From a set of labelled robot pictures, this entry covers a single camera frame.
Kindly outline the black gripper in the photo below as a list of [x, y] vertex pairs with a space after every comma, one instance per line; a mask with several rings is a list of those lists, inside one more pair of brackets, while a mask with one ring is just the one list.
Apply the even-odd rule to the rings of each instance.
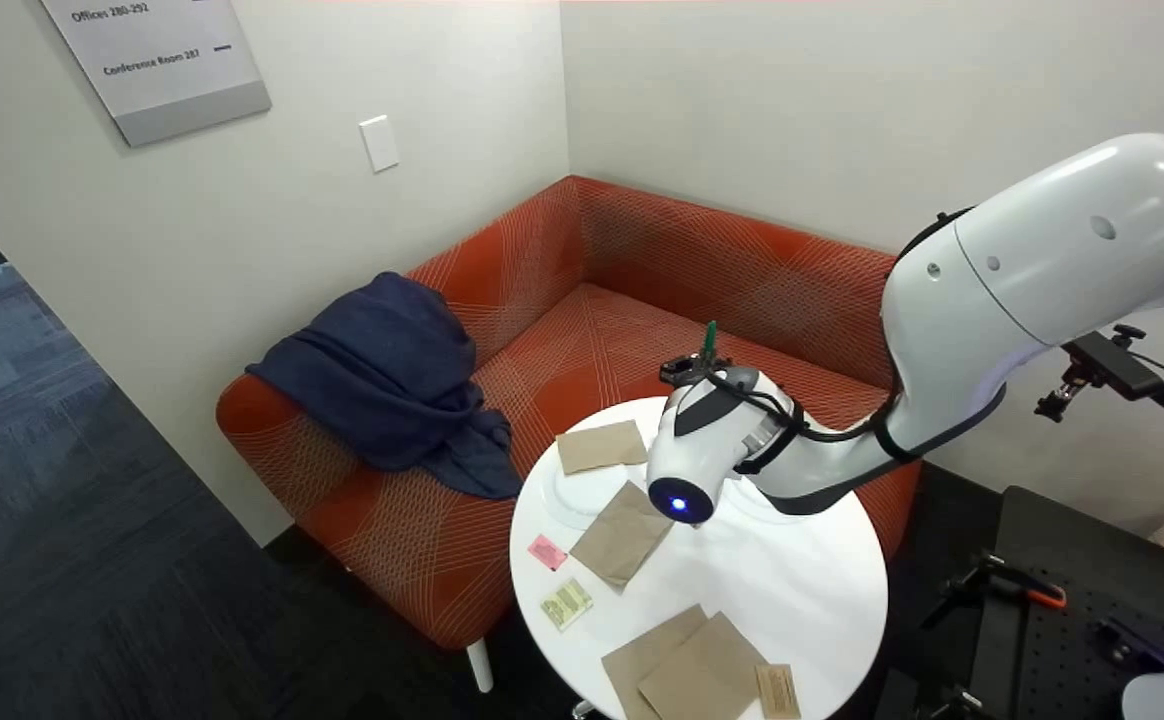
[[757, 389], [750, 368], [720, 360], [720, 357], [701, 357], [701, 353], [663, 360], [660, 379], [666, 389], [706, 384], [706, 389], [727, 391], [727, 397], [746, 397]]

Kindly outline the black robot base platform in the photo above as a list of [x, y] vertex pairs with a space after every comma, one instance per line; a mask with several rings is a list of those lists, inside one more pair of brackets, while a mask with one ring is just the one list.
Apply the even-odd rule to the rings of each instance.
[[[942, 601], [983, 553], [1066, 591]], [[893, 615], [869, 720], [1121, 720], [1130, 676], [1164, 669], [1164, 547], [1028, 488], [935, 475], [893, 568]]]

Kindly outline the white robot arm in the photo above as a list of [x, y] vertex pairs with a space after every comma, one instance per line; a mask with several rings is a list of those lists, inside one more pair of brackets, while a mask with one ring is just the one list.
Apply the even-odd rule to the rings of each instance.
[[832, 428], [757, 368], [697, 348], [663, 365], [646, 501], [704, 526], [742, 475], [812, 517], [979, 424], [1017, 368], [1164, 306], [1164, 134], [1076, 153], [926, 224], [879, 292], [888, 402]]

